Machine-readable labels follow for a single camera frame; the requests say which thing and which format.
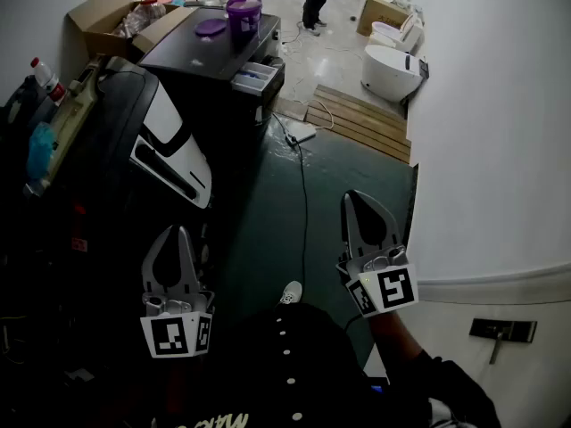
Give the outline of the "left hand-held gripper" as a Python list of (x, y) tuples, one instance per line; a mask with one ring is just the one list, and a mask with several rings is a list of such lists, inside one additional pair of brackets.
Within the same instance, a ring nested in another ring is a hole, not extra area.
[[(146, 314), (140, 318), (152, 358), (190, 358), (210, 347), (214, 292), (201, 291), (195, 271), (194, 249), (183, 226), (170, 226), (146, 253), (141, 271)], [(179, 284), (190, 300), (175, 300), (151, 293)]]

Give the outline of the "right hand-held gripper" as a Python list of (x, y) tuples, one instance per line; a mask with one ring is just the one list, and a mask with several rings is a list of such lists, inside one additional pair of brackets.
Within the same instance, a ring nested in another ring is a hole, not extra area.
[(336, 269), (360, 314), (373, 317), (418, 303), (416, 269), (399, 245), (393, 214), (370, 195), (349, 190), (342, 196), (341, 220), (349, 259)]

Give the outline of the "white detergent drawer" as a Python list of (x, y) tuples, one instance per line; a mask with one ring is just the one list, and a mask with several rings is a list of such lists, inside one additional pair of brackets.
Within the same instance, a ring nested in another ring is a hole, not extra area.
[(278, 68), (246, 62), (231, 79), (232, 89), (248, 95), (262, 96), (278, 73)]

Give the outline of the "person's right forearm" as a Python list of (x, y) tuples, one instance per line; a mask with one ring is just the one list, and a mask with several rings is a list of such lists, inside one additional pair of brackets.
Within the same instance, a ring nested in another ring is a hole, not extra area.
[(396, 311), (368, 318), (368, 326), (386, 372), (391, 375), (416, 359), (423, 348)]

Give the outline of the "person's white shoe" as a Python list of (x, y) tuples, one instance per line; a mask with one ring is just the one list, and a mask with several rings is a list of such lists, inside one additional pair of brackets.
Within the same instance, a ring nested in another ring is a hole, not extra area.
[(298, 281), (292, 281), (283, 290), (279, 303), (284, 305), (298, 303), (302, 299), (302, 294), (302, 284)]

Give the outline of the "dark green floor mat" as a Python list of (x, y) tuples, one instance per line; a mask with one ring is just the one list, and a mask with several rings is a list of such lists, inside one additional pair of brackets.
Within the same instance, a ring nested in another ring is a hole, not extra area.
[(287, 283), (325, 310), (348, 334), (360, 363), (373, 347), (366, 323), (341, 284), (341, 200), (355, 189), (382, 203), (404, 231), (414, 169), (321, 129), (293, 148), (287, 118), (271, 119), (254, 157), (236, 174), (213, 211), (218, 239), (213, 342), (240, 322), (274, 307)]

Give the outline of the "wooden slat mat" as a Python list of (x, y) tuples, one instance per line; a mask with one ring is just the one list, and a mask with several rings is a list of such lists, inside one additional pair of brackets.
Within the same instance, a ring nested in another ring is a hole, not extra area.
[(410, 163), (407, 121), (399, 115), (321, 84), (316, 86), (307, 106), (305, 121), (316, 128)]

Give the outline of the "white power strip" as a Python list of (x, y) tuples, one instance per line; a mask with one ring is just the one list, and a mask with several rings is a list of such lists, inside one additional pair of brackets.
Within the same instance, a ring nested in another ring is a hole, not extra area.
[(292, 121), (285, 125), (285, 139), (291, 146), (310, 140), (316, 134), (317, 129), (312, 124)]

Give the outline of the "person's black buttoned shirt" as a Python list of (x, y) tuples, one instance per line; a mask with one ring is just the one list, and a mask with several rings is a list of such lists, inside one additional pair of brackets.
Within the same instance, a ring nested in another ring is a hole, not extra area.
[(378, 393), (327, 312), (278, 304), (237, 325), (152, 428), (501, 428), (455, 362), (420, 356)]

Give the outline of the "white closed smart toilet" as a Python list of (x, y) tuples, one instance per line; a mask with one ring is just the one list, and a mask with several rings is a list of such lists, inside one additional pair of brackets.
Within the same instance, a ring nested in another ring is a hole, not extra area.
[(420, 58), (383, 45), (365, 47), (361, 84), (386, 101), (402, 101), (428, 78), (428, 63)]

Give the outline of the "blue plastic bag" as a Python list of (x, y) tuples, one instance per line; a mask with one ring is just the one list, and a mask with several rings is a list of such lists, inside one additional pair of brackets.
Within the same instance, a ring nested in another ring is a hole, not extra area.
[(29, 180), (38, 181), (52, 170), (55, 133), (52, 127), (40, 122), (29, 138), (29, 152), (26, 171)]

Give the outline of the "small brown cardboard box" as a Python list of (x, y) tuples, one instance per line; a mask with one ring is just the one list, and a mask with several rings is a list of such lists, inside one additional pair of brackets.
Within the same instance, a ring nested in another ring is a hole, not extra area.
[(395, 3), (388, 3), (384, 0), (365, 0), (356, 32), (368, 37), (372, 32), (373, 22), (381, 22), (399, 29), (409, 14), (409, 10), (402, 9)]

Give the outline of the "black washing machine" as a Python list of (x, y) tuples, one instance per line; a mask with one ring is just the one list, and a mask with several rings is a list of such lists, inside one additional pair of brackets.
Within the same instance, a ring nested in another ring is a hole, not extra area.
[[(279, 55), (282, 24), (276, 15), (262, 14), (258, 34), (243, 45), (233, 42), (229, 28), (214, 37), (198, 37), (195, 25), (212, 18), (228, 22), (220, 9), (196, 9), (138, 64), (160, 80), (211, 169), (219, 172), (258, 151), (286, 66)], [(203, 66), (192, 65), (193, 59)], [(262, 96), (232, 89), (231, 79), (246, 62), (278, 68)]]

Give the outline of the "clear water jug red cap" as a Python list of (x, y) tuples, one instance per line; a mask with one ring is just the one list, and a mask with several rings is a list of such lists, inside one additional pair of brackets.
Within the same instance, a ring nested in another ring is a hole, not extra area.
[(158, 0), (140, 0), (139, 5), (122, 19), (112, 34), (132, 39), (165, 15), (166, 7)]

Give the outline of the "large open cardboard box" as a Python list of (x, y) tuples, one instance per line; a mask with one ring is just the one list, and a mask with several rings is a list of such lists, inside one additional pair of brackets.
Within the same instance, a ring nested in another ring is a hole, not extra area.
[(165, 4), (166, 15), (134, 38), (113, 35), (118, 24), (139, 2), (88, 0), (68, 12), (68, 15), (81, 31), (90, 55), (119, 56), (138, 62), (192, 13), (190, 8)]

